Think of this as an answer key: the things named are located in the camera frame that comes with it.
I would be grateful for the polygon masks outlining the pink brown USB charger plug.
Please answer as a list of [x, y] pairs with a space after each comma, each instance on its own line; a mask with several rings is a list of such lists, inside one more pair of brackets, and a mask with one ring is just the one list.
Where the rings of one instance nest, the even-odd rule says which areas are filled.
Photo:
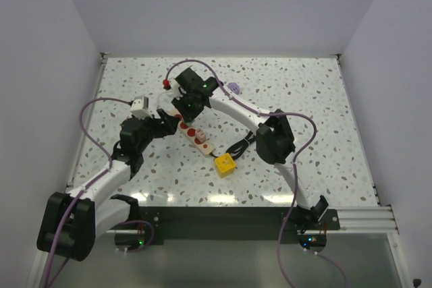
[[199, 143], [202, 144], [204, 142], [206, 142], [207, 140], [207, 135], [206, 133], [204, 133], [201, 129], [197, 129], [195, 131], [195, 140]]

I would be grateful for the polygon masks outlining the yellow cube socket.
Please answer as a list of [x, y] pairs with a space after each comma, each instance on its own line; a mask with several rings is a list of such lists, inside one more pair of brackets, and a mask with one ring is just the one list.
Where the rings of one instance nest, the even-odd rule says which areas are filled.
[[214, 159], [215, 170], [220, 178], [231, 175], [236, 170], [236, 162], [230, 153], [225, 153]]

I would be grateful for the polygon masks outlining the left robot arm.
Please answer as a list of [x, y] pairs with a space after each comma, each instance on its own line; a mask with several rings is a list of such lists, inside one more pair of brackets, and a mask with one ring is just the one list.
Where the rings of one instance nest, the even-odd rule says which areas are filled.
[[49, 197], [36, 241], [40, 251], [83, 261], [106, 230], [117, 224], [125, 229], [137, 226], [137, 199], [115, 191], [138, 173], [142, 153], [154, 139], [177, 132], [180, 116], [163, 109], [157, 113], [158, 117], [124, 120], [108, 163], [80, 187]]

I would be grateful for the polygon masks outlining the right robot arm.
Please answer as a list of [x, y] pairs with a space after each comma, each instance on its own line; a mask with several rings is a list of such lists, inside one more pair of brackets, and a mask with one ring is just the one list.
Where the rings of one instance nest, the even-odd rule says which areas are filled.
[[[297, 209], [296, 218], [308, 229], [316, 229], [324, 222], [329, 204], [311, 186], [301, 184], [296, 164], [300, 151], [307, 148], [317, 135], [317, 126], [310, 117], [286, 113], [280, 109], [271, 112], [248, 104], [235, 92], [228, 90], [216, 75], [204, 80], [190, 68], [171, 82], [165, 78], [163, 87], [173, 90], [175, 97], [171, 103], [186, 123], [192, 122], [208, 107], [225, 113], [249, 129], [256, 138], [256, 153], [259, 158], [273, 165], [292, 190], [293, 203]], [[289, 116], [304, 118], [313, 127], [310, 140], [302, 148], [295, 147]]]

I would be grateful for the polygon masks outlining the beige power strip red sockets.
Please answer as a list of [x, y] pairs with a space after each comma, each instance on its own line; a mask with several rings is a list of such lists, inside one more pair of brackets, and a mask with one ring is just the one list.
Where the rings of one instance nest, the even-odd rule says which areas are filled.
[[195, 131], [197, 127], [194, 127], [191, 123], [187, 124], [183, 121], [182, 116], [176, 109], [172, 109], [168, 112], [169, 115], [176, 116], [180, 118], [180, 122], [178, 123], [178, 129], [181, 132], [181, 134], [195, 147], [202, 155], [204, 156], [210, 156], [213, 151], [215, 150], [214, 145], [211, 143], [209, 137], [207, 136], [206, 142], [199, 144], [195, 140]]

